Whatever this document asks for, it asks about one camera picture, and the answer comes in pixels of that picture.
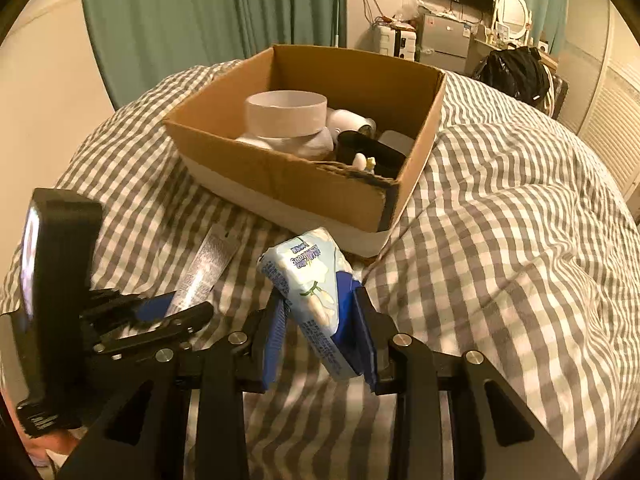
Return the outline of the white cosmetic tube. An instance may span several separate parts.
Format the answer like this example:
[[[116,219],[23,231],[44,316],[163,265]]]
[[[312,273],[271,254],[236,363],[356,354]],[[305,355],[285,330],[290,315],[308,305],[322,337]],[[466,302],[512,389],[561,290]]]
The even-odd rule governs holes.
[[[228,231],[212,226],[182,272],[167,314],[174,315],[206,301],[238,248],[239,242]]]

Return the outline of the white oval vanity mirror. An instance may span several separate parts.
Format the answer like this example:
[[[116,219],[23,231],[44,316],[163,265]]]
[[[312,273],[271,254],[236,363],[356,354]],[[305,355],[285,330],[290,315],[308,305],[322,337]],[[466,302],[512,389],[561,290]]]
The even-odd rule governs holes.
[[[533,13],[525,0],[497,0],[492,29],[499,42],[526,46],[532,26]]]

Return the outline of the brown cardboard box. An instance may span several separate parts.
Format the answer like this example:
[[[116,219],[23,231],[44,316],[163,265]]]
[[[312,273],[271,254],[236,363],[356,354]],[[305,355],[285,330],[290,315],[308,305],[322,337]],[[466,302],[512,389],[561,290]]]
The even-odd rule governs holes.
[[[431,154],[437,68],[344,48],[274,46],[236,63],[164,120],[190,175],[295,233],[382,252]]]

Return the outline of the white sliding wardrobe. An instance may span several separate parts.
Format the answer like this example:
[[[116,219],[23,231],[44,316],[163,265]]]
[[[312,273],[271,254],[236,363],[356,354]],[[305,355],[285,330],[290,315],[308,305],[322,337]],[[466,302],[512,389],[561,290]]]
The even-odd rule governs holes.
[[[610,170],[639,215],[639,44],[610,0],[567,0],[559,122]]]

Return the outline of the blue white tissue pack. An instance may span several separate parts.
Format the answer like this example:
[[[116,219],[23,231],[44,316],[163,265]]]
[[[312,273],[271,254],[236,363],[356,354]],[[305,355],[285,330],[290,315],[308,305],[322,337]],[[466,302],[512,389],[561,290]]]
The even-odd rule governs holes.
[[[359,284],[335,240],[323,228],[267,249],[258,270],[283,296],[288,313],[336,380],[361,374],[349,333],[352,290]]]

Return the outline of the silver mini fridge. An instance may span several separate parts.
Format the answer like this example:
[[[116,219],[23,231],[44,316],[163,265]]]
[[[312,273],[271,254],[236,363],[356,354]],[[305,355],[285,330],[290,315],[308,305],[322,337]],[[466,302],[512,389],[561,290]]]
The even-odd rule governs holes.
[[[425,14],[421,29],[419,61],[441,70],[462,74],[471,40],[469,24]]]

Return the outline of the white tape roll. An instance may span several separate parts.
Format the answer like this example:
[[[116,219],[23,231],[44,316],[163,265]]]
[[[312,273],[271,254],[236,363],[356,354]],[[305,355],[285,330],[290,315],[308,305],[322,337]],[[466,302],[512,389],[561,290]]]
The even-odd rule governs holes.
[[[245,132],[261,138],[311,136],[326,125],[328,99],[320,93],[272,90],[244,102]]]

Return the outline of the black open container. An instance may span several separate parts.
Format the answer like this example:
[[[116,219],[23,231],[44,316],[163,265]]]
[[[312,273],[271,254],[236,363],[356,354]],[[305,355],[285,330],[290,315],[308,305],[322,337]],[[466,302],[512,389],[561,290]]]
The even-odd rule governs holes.
[[[342,131],[336,140],[335,158],[346,165],[355,163],[356,155],[363,154],[365,159],[373,157],[373,172],[380,177],[396,179],[406,156],[389,146],[370,139],[358,131]]]

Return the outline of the green left curtain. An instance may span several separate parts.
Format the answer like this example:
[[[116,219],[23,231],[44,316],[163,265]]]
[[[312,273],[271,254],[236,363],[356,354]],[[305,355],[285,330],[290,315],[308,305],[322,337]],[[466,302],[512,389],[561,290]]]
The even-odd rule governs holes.
[[[346,0],[82,0],[114,107],[194,65],[242,60],[274,44],[346,44]]]

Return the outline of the white suitcase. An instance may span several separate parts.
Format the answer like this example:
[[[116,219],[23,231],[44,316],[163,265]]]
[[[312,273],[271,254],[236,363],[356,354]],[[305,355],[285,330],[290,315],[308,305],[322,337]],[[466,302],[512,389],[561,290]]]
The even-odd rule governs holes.
[[[393,58],[416,59],[416,32],[405,26],[376,25],[373,29],[373,51]]]

